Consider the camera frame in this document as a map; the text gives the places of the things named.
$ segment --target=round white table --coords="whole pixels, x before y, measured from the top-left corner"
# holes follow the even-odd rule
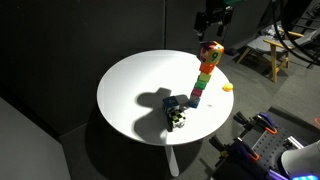
[[[98,106],[107,122],[136,141],[164,146],[173,176],[179,175],[172,145],[204,138],[217,130],[233,107],[233,92],[222,87],[227,77],[215,67],[201,95],[199,106],[184,104],[197,81],[200,61],[195,55],[172,51],[147,51],[127,57],[112,66],[99,83]],[[186,122],[168,131],[162,99],[176,96],[184,106]]]

